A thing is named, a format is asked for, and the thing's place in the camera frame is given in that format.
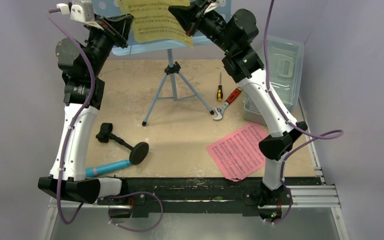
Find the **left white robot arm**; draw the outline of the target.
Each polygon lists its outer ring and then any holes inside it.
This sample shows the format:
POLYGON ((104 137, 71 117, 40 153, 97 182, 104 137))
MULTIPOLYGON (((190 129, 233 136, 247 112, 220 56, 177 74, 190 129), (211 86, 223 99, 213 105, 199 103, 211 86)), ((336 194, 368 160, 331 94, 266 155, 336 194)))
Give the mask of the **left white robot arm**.
POLYGON ((66 37, 55 47, 64 81, 64 126, 55 162, 38 188, 53 198, 92 204, 109 196, 118 205, 126 203, 129 191, 113 177, 86 176, 89 140, 101 108, 105 83, 99 79, 113 47, 126 48, 133 16, 96 15, 85 43, 66 37))

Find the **pink sheet music page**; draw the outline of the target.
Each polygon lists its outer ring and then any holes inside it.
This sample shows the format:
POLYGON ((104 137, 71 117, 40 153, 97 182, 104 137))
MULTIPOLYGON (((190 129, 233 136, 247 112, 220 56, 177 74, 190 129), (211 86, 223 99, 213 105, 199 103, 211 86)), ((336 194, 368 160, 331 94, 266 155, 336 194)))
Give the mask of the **pink sheet music page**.
POLYGON ((227 180, 239 182, 265 166, 266 157, 259 143, 267 136, 262 125, 250 122, 208 145, 206 150, 227 180))

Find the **light blue music stand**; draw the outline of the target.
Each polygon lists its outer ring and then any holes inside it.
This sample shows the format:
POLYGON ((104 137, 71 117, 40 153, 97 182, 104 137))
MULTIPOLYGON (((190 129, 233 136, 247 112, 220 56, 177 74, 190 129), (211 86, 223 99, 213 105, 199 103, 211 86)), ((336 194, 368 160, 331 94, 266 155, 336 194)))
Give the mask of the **light blue music stand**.
MULTIPOLYGON (((94 12, 97 15, 100 15, 103 17, 115 17, 115 16, 124 15, 120 9, 118 0, 94 0, 92 3, 93 3, 94 12)), ((192 40, 193 40, 194 46, 211 44, 211 41, 202 34, 199 34, 198 36, 193 36, 192 40)), ((207 110, 211 115, 215 113, 214 110, 211 109, 211 107, 206 103, 206 101, 202 98, 202 96, 195 90, 195 88, 181 73, 180 71, 181 66, 179 65, 179 63, 174 61, 172 50, 176 48, 188 47, 187 45, 179 41, 169 40, 169 39, 138 43, 134 39, 132 27, 130 28, 127 43, 128 43, 127 48, 113 47, 112 53, 115 56, 121 57, 121 56, 142 54, 142 53, 147 53, 152 51, 165 50, 167 52, 168 65, 164 70, 164 77, 160 82, 160 85, 158 87, 158 90, 156 91, 155 97, 152 100, 151 106, 142 122, 143 126, 146 126, 149 116, 154 108, 155 102, 157 100, 161 100, 160 92, 167 78, 171 79, 172 96, 170 98, 174 101, 180 100, 180 98, 177 95, 177 85, 176 85, 176 78, 175 78, 176 75, 178 75, 183 80, 183 82, 193 92, 193 96, 197 97, 202 102, 202 104, 207 108, 207 110)))

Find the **yellow sheet music page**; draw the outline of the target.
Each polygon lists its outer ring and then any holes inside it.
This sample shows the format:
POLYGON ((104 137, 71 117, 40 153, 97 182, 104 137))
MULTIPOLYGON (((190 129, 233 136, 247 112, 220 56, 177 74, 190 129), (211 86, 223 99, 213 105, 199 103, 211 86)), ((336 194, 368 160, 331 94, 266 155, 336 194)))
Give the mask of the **yellow sheet music page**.
POLYGON ((118 4, 123 14, 134 17, 131 29, 136 42, 174 40, 194 47, 193 38, 168 11, 169 6, 190 6, 189 0, 119 0, 118 4))

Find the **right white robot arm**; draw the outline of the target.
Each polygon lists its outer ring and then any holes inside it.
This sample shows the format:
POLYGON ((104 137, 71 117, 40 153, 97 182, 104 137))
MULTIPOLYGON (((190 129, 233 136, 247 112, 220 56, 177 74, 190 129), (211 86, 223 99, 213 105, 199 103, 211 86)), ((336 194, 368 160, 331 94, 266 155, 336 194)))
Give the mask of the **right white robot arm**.
POLYGON ((170 5, 168 11, 188 37, 199 31, 223 50, 224 69, 250 96, 268 127, 268 136, 258 144, 266 158, 260 187, 262 207, 274 203, 286 190, 285 162, 308 126, 289 113, 269 81, 268 61, 262 61, 251 46, 259 34, 255 15, 241 8, 225 20, 216 11, 221 4, 220 0, 195 0, 189 6, 170 5))

